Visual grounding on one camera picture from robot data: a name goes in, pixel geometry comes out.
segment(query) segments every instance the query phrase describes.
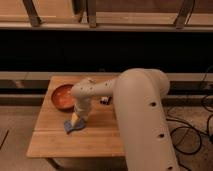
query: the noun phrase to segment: cable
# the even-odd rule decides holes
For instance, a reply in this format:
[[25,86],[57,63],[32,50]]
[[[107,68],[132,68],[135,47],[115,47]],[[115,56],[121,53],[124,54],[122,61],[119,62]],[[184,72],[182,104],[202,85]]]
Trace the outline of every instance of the cable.
[[184,168],[185,170],[188,170],[188,171],[192,171],[191,169],[189,169],[188,167],[186,167],[185,165],[179,163],[179,166],[181,166],[182,168]]
[[213,114],[211,114],[211,115],[208,117],[208,119],[207,119],[207,124],[206,124],[206,133],[207,133],[209,136],[211,136],[211,135],[210,135],[210,126],[209,126],[209,123],[210,123],[210,120],[211,120],[212,117],[213,117]]
[[7,131],[6,131],[6,134],[4,135],[4,138],[3,138],[3,140],[2,140],[2,142],[1,142],[1,144],[0,144],[0,150],[2,149],[2,147],[3,147],[3,145],[4,145],[5,140],[7,139],[8,134],[9,134],[9,130],[7,130]]
[[201,82],[200,82],[200,84],[199,84],[199,89],[202,89],[202,84],[205,82],[206,77],[207,77],[209,71],[210,71],[212,68],[213,68],[213,65],[210,65],[210,66],[206,69],[205,74],[204,74],[204,76],[203,76],[203,79],[201,80]]
[[180,139],[180,141],[175,145],[176,147],[179,146],[183,140],[185,139],[185,137],[187,136],[187,134],[189,133],[190,129],[188,128],[185,132],[185,134],[183,135],[183,137]]
[[200,131],[199,129],[195,128],[193,125],[191,125],[191,124],[190,124],[189,122],[187,122],[186,120],[181,119],[181,118],[178,118],[178,117],[173,117],[173,116],[172,116],[172,118],[174,118],[174,119],[169,119],[169,118],[167,118],[166,120],[167,120],[167,121],[172,121],[172,122],[178,122],[178,123],[185,124],[185,125],[187,125],[187,126],[189,126],[189,127],[192,127],[193,129],[195,129],[196,131],[198,131],[200,134],[202,134],[202,135],[204,135],[204,136],[208,136],[207,133],[205,133],[205,132],[203,132],[203,131]]
[[197,154],[197,153],[200,151],[200,149],[201,149],[203,143],[202,143],[202,138],[201,138],[200,133],[199,133],[194,127],[190,127],[190,126],[180,126],[180,127],[177,127],[177,128],[175,128],[174,130],[172,130],[172,132],[171,132],[171,137],[174,135],[175,132],[177,132],[179,129],[183,129],[183,128],[184,128],[184,129],[185,129],[185,128],[187,128],[187,129],[192,129],[192,130],[194,130],[194,131],[196,132],[196,135],[197,135],[198,138],[199,138],[199,145],[198,145],[198,147],[197,147],[194,151],[191,151],[191,152],[183,151],[183,150],[179,149],[179,148],[177,147],[177,145],[174,145],[174,148],[175,148],[175,150],[177,150],[178,152],[180,152],[180,153],[182,153],[182,154],[185,154],[185,155],[195,155],[195,154]]
[[[186,105],[186,104],[188,104],[188,102],[189,102],[189,94],[186,93],[186,99],[185,99],[185,103],[184,103],[184,104]],[[175,116],[171,116],[171,115],[170,115],[170,111],[171,111],[172,109],[174,109],[174,106],[170,107],[170,108],[167,110],[167,112],[166,112],[167,116],[169,116],[169,117],[171,117],[171,118],[175,118],[175,119],[181,120],[180,118],[177,118],[177,117],[175,117]]]
[[190,20],[190,18],[191,18],[191,16],[192,16],[192,13],[194,12],[194,9],[195,9],[195,0],[193,0],[192,8],[191,8],[189,17],[188,17],[188,19],[187,19],[187,21],[186,21],[186,24],[189,23],[189,20]]
[[207,98],[211,96],[211,95],[206,95],[201,99],[201,105],[204,109],[206,109],[208,112],[213,113],[213,108],[210,106],[207,106],[207,104],[205,103],[205,101],[207,100]]

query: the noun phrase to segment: floor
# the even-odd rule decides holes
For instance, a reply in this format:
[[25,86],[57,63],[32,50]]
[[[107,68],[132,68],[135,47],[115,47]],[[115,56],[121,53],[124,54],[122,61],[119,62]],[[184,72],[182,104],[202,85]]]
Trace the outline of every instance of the floor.
[[[6,131],[9,130],[0,149],[0,171],[54,171],[45,160],[26,157],[39,110],[40,107],[38,106],[0,106],[0,135],[5,135]],[[206,119],[210,113],[206,112],[202,107],[175,107],[169,110],[169,114],[182,117],[196,125],[200,130],[205,130]],[[175,123],[169,123],[170,128],[174,126],[176,126]],[[187,150],[196,146],[197,143],[196,137],[190,132],[184,141],[183,148]],[[180,162],[192,171],[211,171],[213,168],[213,146],[207,138],[203,138],[202,149],[196,155],[187,156],[177,152],[177,156]],[[74,171],[125,170],[124,158],[57,159],[57,161],[65,168],[72,168]]]

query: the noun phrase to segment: bowl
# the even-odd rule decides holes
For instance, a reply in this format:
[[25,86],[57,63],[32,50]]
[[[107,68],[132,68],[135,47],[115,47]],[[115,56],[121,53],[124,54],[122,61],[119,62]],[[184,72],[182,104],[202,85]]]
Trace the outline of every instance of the bowl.
[[72,84],[64,84],[56,88],[51,96],[53,105],[59,110],[73,109],[75,98],[71,95]]

